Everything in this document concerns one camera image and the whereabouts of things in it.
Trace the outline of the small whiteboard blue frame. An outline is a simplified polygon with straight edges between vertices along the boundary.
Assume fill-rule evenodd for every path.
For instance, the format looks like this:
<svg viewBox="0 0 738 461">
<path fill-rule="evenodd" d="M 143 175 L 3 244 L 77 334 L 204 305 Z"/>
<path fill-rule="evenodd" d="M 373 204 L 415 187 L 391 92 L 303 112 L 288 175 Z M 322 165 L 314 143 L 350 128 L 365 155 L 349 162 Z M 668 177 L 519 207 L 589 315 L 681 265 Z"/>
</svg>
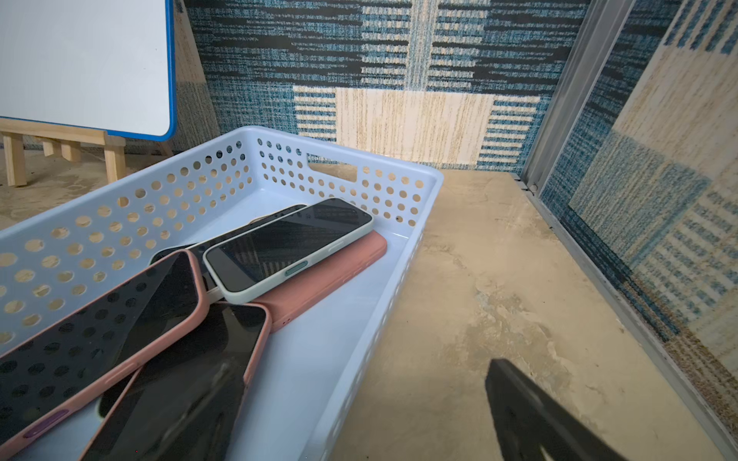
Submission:
<svg viewBox="0 0 738 461">
<path fill-rule="evenodd" d="M 171 1 L 4 1 L 1 115 L 168 140 L 174 51 Z"/>
</svg>

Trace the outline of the wooden tabletop easel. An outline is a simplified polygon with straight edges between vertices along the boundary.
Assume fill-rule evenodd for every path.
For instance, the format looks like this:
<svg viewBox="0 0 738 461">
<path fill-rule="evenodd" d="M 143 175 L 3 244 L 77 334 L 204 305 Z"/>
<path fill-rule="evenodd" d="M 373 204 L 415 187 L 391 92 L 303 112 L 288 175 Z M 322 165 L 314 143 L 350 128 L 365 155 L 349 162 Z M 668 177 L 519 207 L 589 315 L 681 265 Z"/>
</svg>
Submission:
<svg viewBox="0 0 738 461">
<path fill-rule="evenodd" d="M 81 161 L 83 144 L 101 147 L 109 184 L 133 172 L 126 163 L 126 140 L 123 136 L 104 130 L 1 118 L 2 153 L 8 186 L 21 187 L 28 184 L 25 136 L 39 140 L 47 158 L 61 156 L 70 163 Z"/>
</svg>

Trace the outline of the light blue perforated storage basket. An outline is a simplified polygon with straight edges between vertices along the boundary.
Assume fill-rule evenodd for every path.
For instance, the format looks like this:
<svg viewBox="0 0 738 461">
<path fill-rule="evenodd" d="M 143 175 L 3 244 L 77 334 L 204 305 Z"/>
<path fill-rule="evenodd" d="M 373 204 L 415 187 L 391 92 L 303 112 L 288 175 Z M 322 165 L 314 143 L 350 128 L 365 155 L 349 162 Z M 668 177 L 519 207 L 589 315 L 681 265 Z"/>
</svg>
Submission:
<svg viewBox="0 0 738 461">
<path fill-rule="evenodd" d="M 423 237 L 441 172 L 376 148 L 242 127 L 3 230 L 1 348 L 146 268 L 155 253 L 296 204 L 369 213 L 386 254 L 271 335 L 232 460 L 325 460 Z"/>
</svg>

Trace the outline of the black phone without case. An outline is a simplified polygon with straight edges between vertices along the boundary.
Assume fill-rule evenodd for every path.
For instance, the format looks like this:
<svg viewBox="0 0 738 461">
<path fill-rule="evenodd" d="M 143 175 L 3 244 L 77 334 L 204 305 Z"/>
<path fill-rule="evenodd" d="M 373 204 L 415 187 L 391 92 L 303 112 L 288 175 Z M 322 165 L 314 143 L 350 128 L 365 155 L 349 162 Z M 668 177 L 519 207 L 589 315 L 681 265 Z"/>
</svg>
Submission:
<svg viewBox="0 0 738 461">
<path fill-rule="evenodd" d="M 164 259 L 165 257 L 168 257 L 169 255 L 171 255 L 171 254 L 173 254 L 173 253 L 175 253 L 175 252 L 177 252 L 179 250 L 186 249 L 187 247 L 188 246 L 186 246 L 186 245 L 180 245 L 180 246 L 175 246 L 175 247 L 163 249 L 163 250 L 157 252 L 155 255 L 153 255 L 153 257 L 150 259 L 149 264 L 150 265 L 153 265 L 154 263 L 158 262 L 159 260 Z"/>
</svg>

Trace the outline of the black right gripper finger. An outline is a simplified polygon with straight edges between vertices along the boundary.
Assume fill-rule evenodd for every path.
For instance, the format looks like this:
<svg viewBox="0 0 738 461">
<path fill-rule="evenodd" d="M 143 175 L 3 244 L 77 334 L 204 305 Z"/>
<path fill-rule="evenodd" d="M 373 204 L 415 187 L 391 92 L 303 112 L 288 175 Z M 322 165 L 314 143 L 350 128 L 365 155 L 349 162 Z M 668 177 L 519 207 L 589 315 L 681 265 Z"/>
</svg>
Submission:
<svg viewBox="0 0 738 461">
<path fill-rule="evenodd" d="M 489 363 L 485 391 L 505 460 L 622 460 L 507 359 Z"/>
</svg>

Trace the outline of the phone pink case purple button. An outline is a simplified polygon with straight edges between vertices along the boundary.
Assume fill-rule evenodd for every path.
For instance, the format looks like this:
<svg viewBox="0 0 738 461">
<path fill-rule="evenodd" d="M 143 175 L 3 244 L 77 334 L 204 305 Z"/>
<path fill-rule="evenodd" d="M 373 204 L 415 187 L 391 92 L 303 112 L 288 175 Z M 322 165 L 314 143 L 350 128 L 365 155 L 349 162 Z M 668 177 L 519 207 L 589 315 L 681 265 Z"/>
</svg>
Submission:
<svg viewBox="0 0 738 461">
<path fill-rule="evenodd" d="M 207 312 L 199 263 L 179 250 L 4 353 L 2 459 L 192 332 Z"/>
</svg>

